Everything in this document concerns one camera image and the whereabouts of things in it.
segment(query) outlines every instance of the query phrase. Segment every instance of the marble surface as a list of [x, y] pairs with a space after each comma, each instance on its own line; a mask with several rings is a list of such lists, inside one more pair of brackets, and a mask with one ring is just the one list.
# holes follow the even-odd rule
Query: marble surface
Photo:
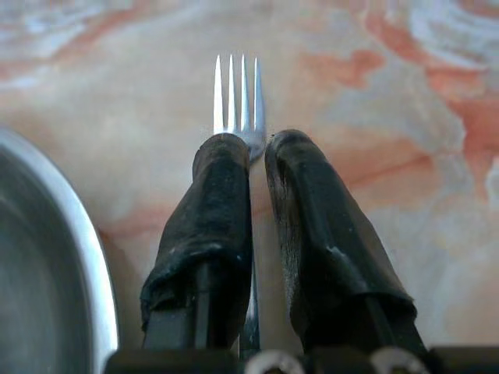
[[[62, 169], [101, 234], [124, 347], [141, 342], [140, 287], [210, 135], [219, 53], [260, 59], [268, 132], [303, 130], [337, 168], [425, 342], [499, 344], [499, 11], [447, 2], [464, 25], [424, 3], [138, 1], [42, 61], [0, 65], [0, 121]], [[250, 184], [263, 344], [299, 350], [262, 161]]]

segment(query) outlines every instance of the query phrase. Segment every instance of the black rubber cover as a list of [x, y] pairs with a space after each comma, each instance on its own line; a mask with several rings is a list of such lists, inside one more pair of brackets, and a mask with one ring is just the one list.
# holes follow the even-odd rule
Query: black rubber cover
[[[320, 149], [304, 133], [286, 130], [272, 137], [265, 166], [278, 226], [288, 312], [304, 348], [319, 343], [344, 344], [334, 337], [341, 333], [346, 340], [360, 334], [358, 341], [362, 342], [363, 331], [368, 334], [362, 323], [370, 321], [376, 321], [372, 330], [379, 330], [377, 325], [384, 323], [379, 323], [379, 313], [371, 312], [373, 296], [388, 316], [386, 326], [391, 323], [400, 334], [412, 335], [409, 339], [414, 338], [419, 347], [419, 336], [412, 326], [416, 317], [412, 299], [373, 225]], [[370, 317], [350, 321], [358, 319], [359, 308], [363, 309], [361, 315]], [[400, 315], [402, 328], [398, 328]], [[348, 323], [356, 325], [342, 332]], [[377, 344], [398, 344], [398, 331], [388, 329], [387, 334], [393, 337], [392, 333], [395, 338], [377, 339]]]
[[234, 322], [232, 334], [238, 333], [250, 296], [253, 250], [248, 170], [246, 144], [231, 134], [212, 136], [196, 153], [193, 184], [165, 225], [155, 266], [142, 288], [143, 330], [151, 310], [185, 298], [179, 293], [186, 289], [186, 274], [215, 261], [222, 266], [212, 284], [222, 288], [216, 302], [224, 304], [215, 317]]

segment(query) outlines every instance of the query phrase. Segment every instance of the stainless steel bowl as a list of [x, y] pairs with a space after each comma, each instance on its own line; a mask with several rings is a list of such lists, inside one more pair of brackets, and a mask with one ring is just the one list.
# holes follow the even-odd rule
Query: stainless steel bowl
[[69, 183], [0, 129], [0, 371], [100, 373], [118, 347], [101, 243]]

